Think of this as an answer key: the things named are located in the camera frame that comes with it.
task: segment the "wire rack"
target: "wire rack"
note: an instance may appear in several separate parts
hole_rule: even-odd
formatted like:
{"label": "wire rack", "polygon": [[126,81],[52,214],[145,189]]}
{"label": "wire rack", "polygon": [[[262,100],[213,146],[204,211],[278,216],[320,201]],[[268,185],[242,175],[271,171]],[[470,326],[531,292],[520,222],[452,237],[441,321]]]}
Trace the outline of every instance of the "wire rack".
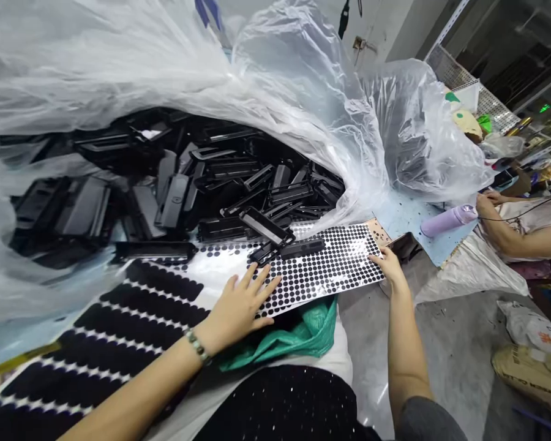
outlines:
{"label": "wire rack", "polygon": [[[427,63],[435,71],[437,79],[442,81],[451,90],[459,89],[479,81],[465,70],[461,64],[455,61],[441,45],[435,45]],[[495,130],[503,135],[520,121],[518,116],[508,110],[498,98],[480,83],[478,111],[475,116],[483,115],[484,113],[492,116]]]}

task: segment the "gray sleeve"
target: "gray sleeve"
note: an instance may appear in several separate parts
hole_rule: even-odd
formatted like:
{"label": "gray sleeve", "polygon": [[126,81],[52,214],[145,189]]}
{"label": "gray sleeve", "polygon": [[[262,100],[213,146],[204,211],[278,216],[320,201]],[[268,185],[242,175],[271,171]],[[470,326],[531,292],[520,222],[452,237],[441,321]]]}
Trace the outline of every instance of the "gray sleeve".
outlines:
{"label": "gray sleeve", "polygon": [[400,414],[396,439],[399,441],[467,441],[453,417],[436,402],[410,398]]}

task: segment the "water bottle cap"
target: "water bottle cap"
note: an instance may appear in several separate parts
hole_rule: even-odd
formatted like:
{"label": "water bottle cap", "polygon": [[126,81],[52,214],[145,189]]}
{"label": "water bottle cap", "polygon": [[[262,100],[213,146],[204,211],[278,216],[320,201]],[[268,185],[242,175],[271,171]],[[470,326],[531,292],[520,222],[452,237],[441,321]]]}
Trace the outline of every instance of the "water bottle cap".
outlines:
{"label": "water bottle cap", "polygon": [[455,215],[463,224],[469,224],[471,221],[475,221],[478,218],[478,212],[476,211],[476,208],[473,205],[469,204],[458,206],[455,209]]}

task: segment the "finger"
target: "finger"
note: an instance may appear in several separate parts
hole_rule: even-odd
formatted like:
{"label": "finger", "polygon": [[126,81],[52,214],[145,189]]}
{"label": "finger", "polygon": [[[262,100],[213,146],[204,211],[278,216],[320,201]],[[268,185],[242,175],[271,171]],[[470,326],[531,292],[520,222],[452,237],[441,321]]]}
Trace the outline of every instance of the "finger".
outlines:
{"label": "finger", "polygon": [[383,256],[382,258],[388,258],[394,255],[394,251],[392,251],[390,247],[380,247],[380,251]]}
{"label": "finger", "polygon": [[382,266],[384,264],[384,260],[379,256],[369,255],[368,257],[369,257],[369,260],[371,260],[378,266]]}
{"label": "finger", "polygon": [[257,268],[257,263],[253,262],[243,278],[241,279],[241,282],[239,283],[239,286],[243,287],[243,289],[247,289],[249,287],[249,282],[251,281],[251,278],[253,277],[253,273],[255,272]]}
{"label": "finger", "polygon": [[229,280],[227,280],[227,284],[225,285],[224,292],[229,292],[229,291],[234,290],[234,285],[235,285],[235,283],[237,283],[238,278],[239,278],[239,276],[237,274],[235,274],[234,276],[231,276],[229,278]]}
{"label": "finger", "polygon": [[256,318],[251,326],[252,331],[260,330],[261,328],[274,324],[274,319],[271,317]]}
{"label": "finger", "polygon": [[269,285],[267,285],[265,287],[265,289],[257,295],[257,308],[258,309],[263,304],[263,302],[265,302],[268,299],[269,295],[276,289],[276,287],[280,284],[281,281],[282,281],[282,277],[281,276],[276,276],[275,279],[273,279],[269,283]]}
{"label": "finger", "polygon": [[257,294],[257,291],[261,288],[261,285],[263,285],[263,282],[265,282],[265,279],[268,278],[269,270],[271,269],[271,266],[266,265],[263,267],[255,281],[250,285],[249,289],[253,293],[253,295]]}

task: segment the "yellow tape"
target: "yellow tape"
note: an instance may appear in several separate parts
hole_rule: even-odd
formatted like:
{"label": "yellow tape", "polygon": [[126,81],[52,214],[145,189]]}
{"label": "yellow tape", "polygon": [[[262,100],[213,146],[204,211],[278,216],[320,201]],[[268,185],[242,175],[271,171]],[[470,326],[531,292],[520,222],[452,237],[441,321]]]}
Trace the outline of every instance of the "yellow tape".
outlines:
{"label": "yellow tape", "polygon": [[37,356],[57,351],[59,349],[61,349],[61,344],[59,344],[59,342],[54,342],[45,346],[40,346],[36,349],[32,349],[29,352],[25,352],[21,355],[17,355],[16,357],[11,358],[10,360],[7,360],[0,364],[0,374],[10,372],[12,369],[17,368],[21,364],[24,364]]}

